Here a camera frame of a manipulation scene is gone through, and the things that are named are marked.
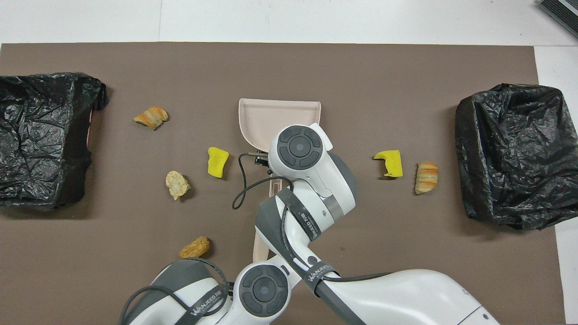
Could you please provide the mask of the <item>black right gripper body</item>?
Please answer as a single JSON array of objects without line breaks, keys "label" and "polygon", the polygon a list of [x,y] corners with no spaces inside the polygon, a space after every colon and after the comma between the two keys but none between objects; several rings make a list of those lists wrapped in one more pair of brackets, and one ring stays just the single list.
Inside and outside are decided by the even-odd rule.
[{"label": "black right gripper body", "polygon": [[254,158],[254,164],[267,168],[267,171],[266,171],[267,175],[272,175],[272,169],[269,166],[268,153],[256,152],[254,154],[254,157],[255,157]]}]

